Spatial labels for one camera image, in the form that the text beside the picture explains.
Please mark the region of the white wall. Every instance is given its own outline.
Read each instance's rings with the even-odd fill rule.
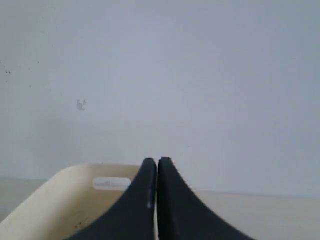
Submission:
[[[319,198],[320,2],[136,2],[0,0],[0,176],[170,156]]]

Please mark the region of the scuff mark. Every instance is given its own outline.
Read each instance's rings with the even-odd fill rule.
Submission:
[[[86,100],[83,100],[82,102],[80,100],[77,100],[76,101],[76,108],[79,110],[79,111],[84,111],[86,110],[85,109],[85,105],[87,104],[87,101]]]

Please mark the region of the wall stain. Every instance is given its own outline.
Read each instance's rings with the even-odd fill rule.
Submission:
[[[77,100],[76,101],[76,108],[79,110],[79,111],[84,111],[86,110],[85,109],[85,105],[87,104],[87,101],[86,100],[83,100],[82,102],[80,100]]]

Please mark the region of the cream plastic tray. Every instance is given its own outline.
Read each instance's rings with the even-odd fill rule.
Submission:
[[[57,173],[0,224],[1,240],[63,240],[106,212],[123,187],[94,188],[96,178],[135,178],[140,166],[86,164]]]

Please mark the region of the handle hole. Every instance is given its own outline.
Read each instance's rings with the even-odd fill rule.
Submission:
[[[131,184],[127,177],[96,177],[93,180],[93,187],[101,191],[125,191]]]

